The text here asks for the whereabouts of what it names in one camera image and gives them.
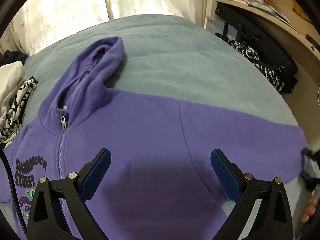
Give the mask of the purple zip hoodie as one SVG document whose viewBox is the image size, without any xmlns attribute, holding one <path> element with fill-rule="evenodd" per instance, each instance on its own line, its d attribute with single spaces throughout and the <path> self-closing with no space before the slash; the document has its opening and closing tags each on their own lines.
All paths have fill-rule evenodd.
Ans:
<svg viewBox="0 0 320 240">
<path fill-rule="evenodd" d="M 69 178 L 105 149 L 81 192 L 109 239 L 212 239 L 227 200 L 211 153 L 220 149 L 260 180 L 291 181 L 302 170 L 302 129 L 247 113 L 105 86 L 124 57 L 121 38 L 103 38 L 71 63 L 36 118 L 7 148 L 17 202 L 30 224 L 40 178 Z"/>
</svg>

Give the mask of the black white patterned folded garment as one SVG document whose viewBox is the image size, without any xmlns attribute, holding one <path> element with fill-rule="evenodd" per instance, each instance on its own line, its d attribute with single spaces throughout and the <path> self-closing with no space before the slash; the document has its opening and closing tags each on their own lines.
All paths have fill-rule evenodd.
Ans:
<svg viewBox="0 0 320 240">
<path fill-rule="evenodd" d="M 25 110 L 37 88 L 37 84 L 38 81 L 31 76 L 29 80 L 23 81 L 14 94 L 13 101 L 5 116 L 4 124 L 1 127 L 1 144 L 4 144 L 4 147 L 8 147 L 13 138 L 22 129 Z"/>
</svg>

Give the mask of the cream floral curtain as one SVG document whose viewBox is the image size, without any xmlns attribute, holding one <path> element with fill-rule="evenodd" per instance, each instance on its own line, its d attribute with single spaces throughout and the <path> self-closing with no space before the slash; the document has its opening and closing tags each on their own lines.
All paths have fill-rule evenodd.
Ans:
<svg viewBox="0 0 320 240">
<path fill-rule="evenodd" d="M 1 52 L 34 55 L 91 26 L 143 14 L 174 15 L 204 26 L 213 0 L 27 0 L 1 36 Z"/>
</svg>

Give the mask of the grey-blue bed blanket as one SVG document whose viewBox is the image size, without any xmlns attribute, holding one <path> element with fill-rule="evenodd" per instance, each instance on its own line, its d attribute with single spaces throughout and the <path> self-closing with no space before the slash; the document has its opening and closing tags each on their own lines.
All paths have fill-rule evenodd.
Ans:
<svg viewBox="0 0 320 240">
<path fill-rule="evenodd" d="M 25 74 L 35 77 L 38 84 L 23 128 L 36 118 L 42 102 L 78 55 L 94 42 L 111 37 L 122 39 L 124 57 L 105 80 L 108 88 L 202 103 L 298 126 L 280 94 L 226 42 L 179 17 L 139 15 L 85 29 L 30 56 Z M 300 193 L 297 180 L 298 176 L 283 182 L 287 194 Z"/>
</svg>

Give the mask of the black clothes pile by shelf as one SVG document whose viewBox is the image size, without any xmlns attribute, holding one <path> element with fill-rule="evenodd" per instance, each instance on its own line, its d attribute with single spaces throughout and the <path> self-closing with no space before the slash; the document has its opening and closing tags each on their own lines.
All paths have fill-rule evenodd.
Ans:
<svg viewBox="0 0 320 240">
<path fill-rule="evenodd" d="M 215 35 L 248 59 L 280 95 L 291 94 L 298 67 L 289 53 L 257 23 L 231 5 L 218 3 L 215 14 L 225 20 Z"/>
</svg>

